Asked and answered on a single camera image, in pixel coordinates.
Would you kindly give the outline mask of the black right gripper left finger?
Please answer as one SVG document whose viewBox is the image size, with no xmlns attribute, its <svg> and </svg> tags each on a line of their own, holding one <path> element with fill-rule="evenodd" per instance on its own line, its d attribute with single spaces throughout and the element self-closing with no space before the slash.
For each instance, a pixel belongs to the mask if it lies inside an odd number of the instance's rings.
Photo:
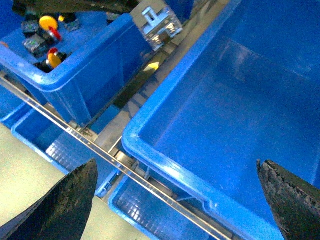
<svg viewBox="0 0 320 240">
<path fill-rule="evenodd" d="M 0 227 L 2 240 L 80 240 L 98 182 L 94 158 L 64 176 L 43 197 Z"/>
</svg>

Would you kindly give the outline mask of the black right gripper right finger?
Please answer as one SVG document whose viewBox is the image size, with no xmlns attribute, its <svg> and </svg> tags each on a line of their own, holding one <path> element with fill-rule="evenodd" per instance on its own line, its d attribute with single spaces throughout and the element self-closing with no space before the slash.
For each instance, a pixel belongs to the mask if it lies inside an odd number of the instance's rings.
<svg viewBox="0 0 320 240">
<path fill-rule="evenodd" d="M 256 162 L 257 175 L 285 240 L 320 238 L 320 190 L 272 160 Z"/>
</svg>

